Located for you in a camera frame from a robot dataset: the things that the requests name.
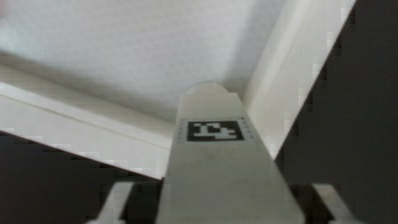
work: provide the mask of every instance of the white ceiling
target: white ceiling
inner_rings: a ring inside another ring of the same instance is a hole
[[[0,0],[0,63],[165,120],[200,81],[241,95],[284,0]]]

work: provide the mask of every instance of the dark background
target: dark background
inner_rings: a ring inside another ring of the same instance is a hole
[[[277,164],[291,184],[332,183],[362,221],[398,223],[398,1],[358,0]],[[150,223],[159,182],[0,136],[0,223],[79,224],[111,183],[134,180],[124,218]]]

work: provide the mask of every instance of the white panel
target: white panel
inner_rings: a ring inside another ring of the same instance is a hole
[[[0,62],[174,120],[200,81],[241,93],[284,0],[5,0]]]

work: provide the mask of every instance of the white beam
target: white beam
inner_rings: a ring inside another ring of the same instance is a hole
[[[287,0],[245,93],[245,107],[275,157],[355,0]]]
[[[0,66],[0,130],[154,177],[172,125]]]

